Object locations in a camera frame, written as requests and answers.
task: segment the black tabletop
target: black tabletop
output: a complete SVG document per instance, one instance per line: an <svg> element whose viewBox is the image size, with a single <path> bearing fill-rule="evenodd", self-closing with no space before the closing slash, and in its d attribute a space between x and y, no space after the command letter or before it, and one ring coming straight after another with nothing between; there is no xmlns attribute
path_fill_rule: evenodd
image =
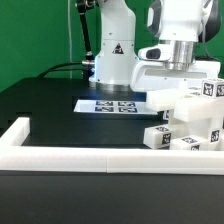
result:
<svg viewBox="0 0 224 224"><path fill-rule="evenodd" d="M145 101L145 94L99 91L82 80L23 79L0 94L0 134L27 116L31 134L24 145L145 148L144 129L163 122L160 115L75 113L79 99Z"/></svg>
<svg viewBox="0 0 224 224"><path fill-rule="evenodd" d="M1 134L28 116L24 145L144 148L144 129L163 123L160 115L74 113L78 99L145 95L24 79L0 94ZM223 176L0 171L1 224L222 224L223 201Z"/></svg>

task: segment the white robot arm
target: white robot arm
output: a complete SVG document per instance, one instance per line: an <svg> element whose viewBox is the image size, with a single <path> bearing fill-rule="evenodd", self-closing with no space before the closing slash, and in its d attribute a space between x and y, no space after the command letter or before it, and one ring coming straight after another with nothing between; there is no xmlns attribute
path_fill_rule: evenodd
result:
<svg viewBox="0 0 224 224"><path fill-rule="evenodd" d="M125 0L94 2L101 11L101 50L95 58L95 74L90 77L89 85L103 90L128 91L138 60L134 52L135 15Z"/></svg>
<svg viewBox="0 0 224 224"><path fill-rule="evenodd" d="M181 81L195 86L202 78L216 78L220 63L197 61L194 56L196 44L210 40L220 25L218 0L155 1L149 9L148 28L159 44L139 51L132 89L177 88Z"/></svg>

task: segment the white border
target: white border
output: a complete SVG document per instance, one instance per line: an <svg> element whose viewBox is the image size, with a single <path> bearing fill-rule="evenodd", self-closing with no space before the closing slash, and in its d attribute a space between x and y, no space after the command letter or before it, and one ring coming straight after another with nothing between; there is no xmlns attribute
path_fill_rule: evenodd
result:
<svg viewBox="0 0 224 224"><path fill-rule="evenodd" d="M0 170L224 175L224 151L169 151L21 146L29 118L0 138Z"/></svg>

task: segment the green background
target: green background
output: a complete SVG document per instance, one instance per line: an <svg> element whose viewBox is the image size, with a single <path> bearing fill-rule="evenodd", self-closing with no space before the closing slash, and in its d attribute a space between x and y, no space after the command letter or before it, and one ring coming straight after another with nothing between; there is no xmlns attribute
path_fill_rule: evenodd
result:
<svg viewBox="0 0 224 224"><path fill-rule="evenodd" d="M71 3L73 60L82 60L85 48L79 16ZM136 53L142 47L154 45L146 29L150 0L126 0L135 12ZM35 77L56 64L69 62L67 0L1 0L0 1L0 91L25 77ZM224 0L221 0L222 16ZM100 50L100 11L87 13L91 44L94 54ZM208 44L210 54L224 63L224 25ZM49 74L49 77L69 77L69 74ZM80 78L80 73L73 77Z"/></svg>

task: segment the printed marker sheet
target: printed marker sheet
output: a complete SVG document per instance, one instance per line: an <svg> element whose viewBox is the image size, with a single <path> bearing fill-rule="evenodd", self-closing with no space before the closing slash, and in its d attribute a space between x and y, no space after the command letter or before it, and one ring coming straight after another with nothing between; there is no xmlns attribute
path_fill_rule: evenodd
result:
<svg viewBox="0 0 224 224"><path fill-rule="evenodd" d="M78 100L74 112L157 115L145 105L145 102L135 101Z"/></svg>

